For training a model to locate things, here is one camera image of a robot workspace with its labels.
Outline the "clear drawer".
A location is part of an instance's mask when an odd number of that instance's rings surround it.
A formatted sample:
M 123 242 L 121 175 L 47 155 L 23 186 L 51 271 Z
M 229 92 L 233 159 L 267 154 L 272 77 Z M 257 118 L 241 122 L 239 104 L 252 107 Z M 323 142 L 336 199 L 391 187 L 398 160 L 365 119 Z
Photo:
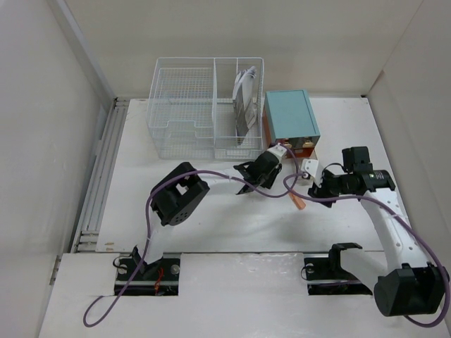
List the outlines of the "clear drawer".
M 283 144 L 291 149 L 314 149 L 319 141 L 318 136 L 279 138 L 275 143 Z
M 292 158 L 292 154 L 287 149 L 278 149 L 276 150 L 276 155 L 279 157 L 280 160 L 284 158 Z

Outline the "orange transparent case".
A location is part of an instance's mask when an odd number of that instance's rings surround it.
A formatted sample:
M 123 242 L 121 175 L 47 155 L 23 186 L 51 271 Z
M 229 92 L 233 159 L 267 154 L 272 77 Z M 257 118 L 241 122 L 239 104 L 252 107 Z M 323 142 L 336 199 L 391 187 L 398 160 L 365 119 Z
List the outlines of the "orange transparent case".
M 288 196 L 291 198 L 293 204 L 296 206 L 298 210 L 304 210 L 306 208 L 306 203 L 301 197 L 298 197 L 297 195 L 290 192 Z

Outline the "brown drawer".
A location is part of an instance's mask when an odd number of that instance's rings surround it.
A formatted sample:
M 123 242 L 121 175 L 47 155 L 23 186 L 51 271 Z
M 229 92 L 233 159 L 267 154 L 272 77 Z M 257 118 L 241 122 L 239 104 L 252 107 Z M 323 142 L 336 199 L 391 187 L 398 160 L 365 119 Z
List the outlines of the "brown drawer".
M 317 159 L 317 157 L 316 157 L 316 152 L 315 152 L 315 150 L 306 150 L 306 149 L 304 149 L 302 153 L 296 153 L 296 155 L 298 155 L 297 160 L 298 160 L 298 165 L 299 165 L 300 178 L 301 178 L 302 180 L 306 180 L 306 179 L 303 179 L 303 178 L 301 177 L 301 164 L 302 164 L 302 160 L 303 160 L 304 158 L 313 158 L 313 159 Z

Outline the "teal drawer box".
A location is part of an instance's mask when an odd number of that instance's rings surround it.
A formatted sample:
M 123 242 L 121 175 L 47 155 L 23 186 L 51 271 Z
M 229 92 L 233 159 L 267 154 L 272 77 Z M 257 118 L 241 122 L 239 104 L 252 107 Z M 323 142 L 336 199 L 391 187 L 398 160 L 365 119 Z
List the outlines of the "teal drawer box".
M 313 137 L 321 133 L 309 93 L 305 89 L 267 91 L 263 107 L 262 123 L 267 144 L 276 144 L 279 138 Z M 292 149 L 302 153 L 301 149 Z

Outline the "grey setup guide booklet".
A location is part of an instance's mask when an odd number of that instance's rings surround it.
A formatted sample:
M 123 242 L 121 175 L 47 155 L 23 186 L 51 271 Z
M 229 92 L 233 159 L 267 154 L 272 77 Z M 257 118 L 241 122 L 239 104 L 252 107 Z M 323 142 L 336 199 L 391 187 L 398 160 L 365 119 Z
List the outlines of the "grey setup guide booklet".
M 233 108 L 238 145 L 241 145 L 245 140 L 254 115 L 251 108 L 253 84 L 254 78 L 244 72 L 239 72 L 235 78 Z

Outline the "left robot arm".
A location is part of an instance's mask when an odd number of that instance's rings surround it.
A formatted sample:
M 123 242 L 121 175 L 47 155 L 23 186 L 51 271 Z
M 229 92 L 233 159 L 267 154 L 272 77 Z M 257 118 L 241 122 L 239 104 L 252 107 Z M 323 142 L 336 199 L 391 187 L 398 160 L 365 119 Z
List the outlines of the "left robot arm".
M 285 154 L 280 146 L 274 146 L 254 161 L 218 172 L 197 170 L 189 162 L 178 165 L 151 190 L 146 207 L 147 238 L 133 263 L 135 273 L 145 280 L 155 276 L 173 228 L 192 215 L 208 192 L 239 196 L 256 188 L 272 188 Z

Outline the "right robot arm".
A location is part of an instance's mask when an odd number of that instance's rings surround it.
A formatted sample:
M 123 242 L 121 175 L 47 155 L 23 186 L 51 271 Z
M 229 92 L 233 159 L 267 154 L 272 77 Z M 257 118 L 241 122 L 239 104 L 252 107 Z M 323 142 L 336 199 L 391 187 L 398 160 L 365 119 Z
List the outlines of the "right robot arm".
M 336 175 L 318 160 L 304 160 L 302 170 L 314 181 L 308 195 L 327 207 L 340 199 L 356 199 L 373 223 L 386 264 L 372 259 L 356 243 L 339 243 L 328 252 L 328 272 L 359 280 L 371 290 L 385 317 L 435 313 L 440 303 L 450 302 L 449 277 L 407 224 L 390 173 L 373 168 L 365 146 L 343 149 L 342 161 L 343 173 Z

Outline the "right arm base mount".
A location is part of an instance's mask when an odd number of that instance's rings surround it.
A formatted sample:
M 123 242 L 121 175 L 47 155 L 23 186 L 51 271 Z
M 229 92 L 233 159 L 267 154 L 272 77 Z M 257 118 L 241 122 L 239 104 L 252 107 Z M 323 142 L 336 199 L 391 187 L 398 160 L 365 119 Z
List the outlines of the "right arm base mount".
M 332 271 L 325 255 L 305 256 L 301 277 L 307 282 L 310 296 L 372 295 L 354 275 L 344 270 Z

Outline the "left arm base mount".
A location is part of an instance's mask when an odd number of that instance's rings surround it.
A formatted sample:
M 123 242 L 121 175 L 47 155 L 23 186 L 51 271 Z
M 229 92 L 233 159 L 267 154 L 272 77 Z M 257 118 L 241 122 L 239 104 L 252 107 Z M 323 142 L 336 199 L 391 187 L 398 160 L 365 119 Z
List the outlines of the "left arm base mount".
M 113 267 L 116 269 L 113 290 L 117 296 L 135 270 L 136 264 L 130 255 L 119 256 L 113 260 Z M 123 296 L 177 296 L 180 268 L 180 254 L 164 255 L 161 260 L 146 268 L 144 275 L 138 271 Z

